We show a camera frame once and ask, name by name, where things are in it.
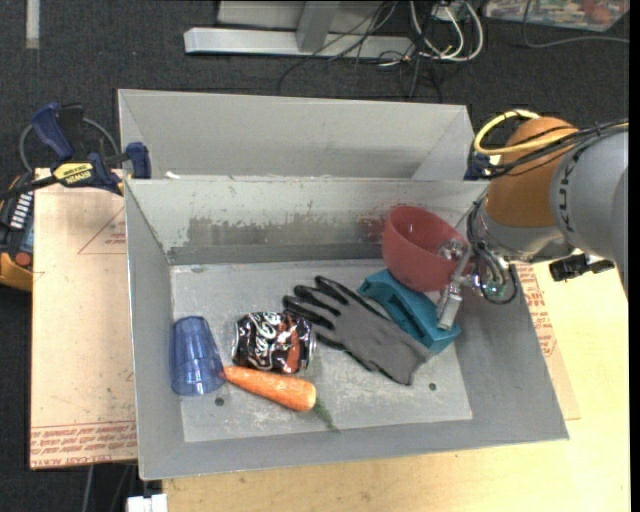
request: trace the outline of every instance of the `orange carrot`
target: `orange carrot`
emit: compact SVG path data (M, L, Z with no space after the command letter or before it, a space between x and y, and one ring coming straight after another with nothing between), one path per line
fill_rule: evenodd
M308 411L316 403L315 386L303 379L241 366L225 366L224 375L232 384L295 411Z

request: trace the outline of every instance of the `crushed soda can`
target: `crushed soda can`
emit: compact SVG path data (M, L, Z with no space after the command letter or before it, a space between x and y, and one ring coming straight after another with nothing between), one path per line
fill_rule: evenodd
M232 358L238 366L296 373L309 366L314 349L311 324L291 311L248 313L236 322Z

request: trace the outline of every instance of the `gray glove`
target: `gray glove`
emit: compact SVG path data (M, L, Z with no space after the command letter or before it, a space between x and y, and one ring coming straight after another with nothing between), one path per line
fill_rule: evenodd
M285 307L313 324L318 340L343 347L365 368L410 385L418 367L433 354L357 293L322 276L317 288L296 286Z

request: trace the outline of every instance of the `red bowl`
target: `red bowl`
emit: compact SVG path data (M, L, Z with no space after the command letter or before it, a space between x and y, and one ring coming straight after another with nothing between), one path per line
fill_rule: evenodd
M417 292L444 289L458 261L441 256L443 243L466 240L436 214L415 206L391 210L382 233L382 257L391 275Z

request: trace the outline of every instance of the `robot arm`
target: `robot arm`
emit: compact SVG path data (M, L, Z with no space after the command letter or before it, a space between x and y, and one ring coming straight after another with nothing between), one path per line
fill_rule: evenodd
M482 139L509 118L525 121L506 146L482 147ZM495 303L512 299L514 261L549 261L557 281L616 267L628 295L626 120L577 129L561 119L516 110L480 130L473 151L472 168L483 164L476 178L489 185L467 216L467 259L474 262L473 270L454 273L442 292L440 327L452 324L463 285Z

